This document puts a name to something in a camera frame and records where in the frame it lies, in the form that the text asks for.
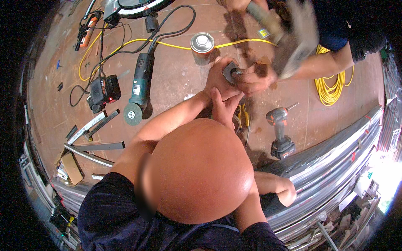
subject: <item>person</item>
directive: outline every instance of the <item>person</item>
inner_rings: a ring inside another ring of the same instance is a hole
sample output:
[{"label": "person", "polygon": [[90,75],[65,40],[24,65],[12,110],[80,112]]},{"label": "person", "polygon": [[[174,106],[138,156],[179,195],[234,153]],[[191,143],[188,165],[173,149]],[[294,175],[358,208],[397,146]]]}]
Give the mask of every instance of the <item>person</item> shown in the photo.
[{"label": "person", "polygon": [[[259,194],[289,206],[291,181],[254,172],[232,117],[244,94],[218,57],[205,89],[157,115],[88,192],[78,214],[84,250],[287,250]],[[212,119],[196,116],[212,106]]]},{"label": "person", "polygon": [[[246,13],[251,0],[226,0],[230,12]],[[267,0],[253,0],[262,9],[269,9]],[[391,2],[312,0],[316,14],[319,44],[331,51],[309,56],[291,79],[316,79],[338,74],[379,51],[391,37],[400,43],[400,29],[394,27],[398,12]],[[238,87],[247,96],[263,91],[277,81],[269,65],[256,64],[242,75],[233,74]]]}]

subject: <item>can lid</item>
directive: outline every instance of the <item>can lid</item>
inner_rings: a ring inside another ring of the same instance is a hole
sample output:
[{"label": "can lid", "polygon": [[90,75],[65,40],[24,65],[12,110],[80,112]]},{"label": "can lid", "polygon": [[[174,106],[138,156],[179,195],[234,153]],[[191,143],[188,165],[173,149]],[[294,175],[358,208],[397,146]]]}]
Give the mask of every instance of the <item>can lid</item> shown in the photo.
[{"label": "can lid", "polygon": [[190,45],[195,52],[206,53],[213,49],[215,41],[210,34],[200,32],[191,38]]}]

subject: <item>concrete floor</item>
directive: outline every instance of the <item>concrete floor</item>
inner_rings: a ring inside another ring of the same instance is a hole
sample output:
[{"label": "concrete floor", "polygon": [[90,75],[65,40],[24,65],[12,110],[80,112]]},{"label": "concrete floor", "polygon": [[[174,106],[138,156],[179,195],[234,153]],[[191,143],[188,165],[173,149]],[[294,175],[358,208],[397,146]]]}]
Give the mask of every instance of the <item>concrete floor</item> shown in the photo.
[{"label": "concrete floor", "polygon": [[[62,18],[56,18],[50,28],[43,52],[37,60],[33,79],[29,82],[30,116],[34,128],[34,137],[42,161],[49,176],[55,175],[54,161],[59,152],[63,150],[65,137],[76,124],[80,129],[94,118],[85,101],[87,95],[76,107],[70,107],[69,95],[73,86],[80,84],[85,87],[78,76],[78,67],[85,49],[74,51],[78,33],[78,21],[84,15],[90,0],[83,0],[68,16],[71,2],[67,2],[59,13]],[[244,20],[228,14],[225,8],[219,6],[216,0],[176,0],[173,4],[159,12],[159,22],[170,10],[181,4],[189,4],[197,12],[193,26],[183,35],[164,39],[166,43],[189,47],[190,38],[198,32],[208,32],[220,45],[243,38],[258,38],[256,31],[260,26],[249,16]],[[176,11],[165,23],[161,32],[170,32],[182,29],[191,20],[192,12],[188,8]],[[122,19],[129,24],[133,36],[131,39],[147,38],[144,19]],[[92,39],[98,34],[94,31]],[[130,31],[126,29],[125,41],[130,38]],[[108,55],[117,48],[123,38],[123,29],[115,28],[105,31],[103,55]],[[84,78],[89,76],[90,70],[98,62],[94,49],[84,61],[81,74]],[[135,42],[125,49],[135,50],[141,42]],[[230,56],[240,63],[240,67],[252,65],[253,62],[269,63],[273,58],[273,47],[262,42],[247,42],[238,46],[224,47],[219,50],[222,56]],[[104,65],[106,75],[116,74],[122,92],[120,100],[106,106],[111,114],[116,109],[123,112],[131,96],[132,80],[138,54],[121,53],[110,58]],[[151,102],[154,117],[184,100],[189,94],[201,91],[206,83],[209,66],[200,67],[194,63],[190,51],[159,45],[155,52],[154,73],[151,87]],[[56,69],[57,61],[63,68]],[[346,71],[346,81],[351,78],[352,69]],[[57,86],[63,82],[64,87],[57,92]],[[75,90],[72,100],[75,102],[80,95]],[[270,86],[246,101],[246,108],[251,116],[251,130],[247,153],[254,165],[258,167],[266,163],[271,157],[269,151],[275,139],[273,127],[269,126],[265,114],[279,106],[289,106],[295,102],[300,105],[289,112],[286,134],[296,144],[297,151],[302,151],[333,136],[364,116],[375,105],[384,103],[383,75],[381,57],[378,53],[368,55],[366,60],[355,66],[355,74],[349,87],[345,87],[338,102],[330,107],[320,103],[313,80],[281,81]],[[94,135],[93,143],[111,143],[130,139],[146,124],[142,120],[135,127],[125,123],[120,114]],[[239,135],[244,140],[247,133]],[[87,144],[81,137],[74,144]],[[121,154],[122,150],[96,151],[95,154],[111,161]],[[92,173],[107,173],[110,169],[103,167],[85,158],[77,156],[77,161],[85,173],[84,181],[95,183]]]}]

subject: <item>yellow pliers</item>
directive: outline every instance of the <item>yellow pliers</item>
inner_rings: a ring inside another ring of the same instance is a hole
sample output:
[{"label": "yellow pliers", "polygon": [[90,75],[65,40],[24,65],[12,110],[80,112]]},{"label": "yellow pliers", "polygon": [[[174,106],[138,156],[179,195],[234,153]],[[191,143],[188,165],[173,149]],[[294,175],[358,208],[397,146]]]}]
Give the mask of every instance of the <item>yellow pliers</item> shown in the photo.
[{"label": "yellow pliers", "polygon": [[249,127],[249,125],[250,125],[250,117],[248,116],[248,112],[246,112],[245,106],[246,106],[246,104],[237,106],[237,108],[239,109],[239,113],[237,114],[237,117],[240,120],[240,125],[239,125],[240,130],[242,130],[242,110],[244,112],[244,117],[246,119],[246,127]]}]

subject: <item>hammer head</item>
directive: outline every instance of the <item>hammer head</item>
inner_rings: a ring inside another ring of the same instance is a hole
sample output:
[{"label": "hammer head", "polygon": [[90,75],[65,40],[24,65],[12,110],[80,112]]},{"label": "hammer head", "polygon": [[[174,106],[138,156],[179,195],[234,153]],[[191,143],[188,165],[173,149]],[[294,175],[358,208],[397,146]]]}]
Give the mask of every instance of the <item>hammer head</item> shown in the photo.
[{"label": "hammer head", "polygon": [[286,1],[292,20],[291,33],[285,33],[275,51],[272,68],[279,79],[296,73],[300,63],[317,47],[316,16],[310,0],[302,5],[299,0]]}]

